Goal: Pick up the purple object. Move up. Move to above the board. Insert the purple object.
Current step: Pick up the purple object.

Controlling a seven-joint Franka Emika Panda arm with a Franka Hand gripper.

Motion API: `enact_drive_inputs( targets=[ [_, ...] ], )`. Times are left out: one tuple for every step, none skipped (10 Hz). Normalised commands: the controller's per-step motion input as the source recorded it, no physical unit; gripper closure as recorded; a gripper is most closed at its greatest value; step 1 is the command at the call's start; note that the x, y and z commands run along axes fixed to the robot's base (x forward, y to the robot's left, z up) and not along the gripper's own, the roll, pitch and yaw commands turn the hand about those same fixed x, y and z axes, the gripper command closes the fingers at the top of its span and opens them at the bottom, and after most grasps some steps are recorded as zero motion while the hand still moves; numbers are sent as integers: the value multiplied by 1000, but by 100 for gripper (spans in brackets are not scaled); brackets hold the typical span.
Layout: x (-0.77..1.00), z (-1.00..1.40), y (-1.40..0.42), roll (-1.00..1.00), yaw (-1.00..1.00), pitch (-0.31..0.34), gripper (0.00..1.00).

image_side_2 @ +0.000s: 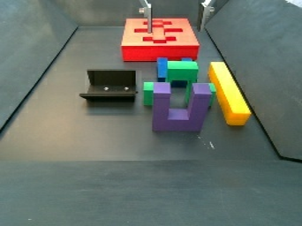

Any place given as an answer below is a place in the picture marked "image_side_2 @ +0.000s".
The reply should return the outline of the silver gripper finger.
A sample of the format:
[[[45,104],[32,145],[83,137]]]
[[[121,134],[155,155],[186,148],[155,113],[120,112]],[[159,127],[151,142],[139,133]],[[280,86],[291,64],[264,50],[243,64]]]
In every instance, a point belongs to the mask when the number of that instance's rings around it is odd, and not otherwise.
[[[202,6],[200,28],[204,28],[206,21],[208,20],[211,13],[215,11],[214,3],[215,0],[204,0],[204,2],[200,4]]]
[[[139,0],[142,7],[139,8],[139,13],[144,15],[147,19],[147,32],[152,33],[152,5],[147,0]]]

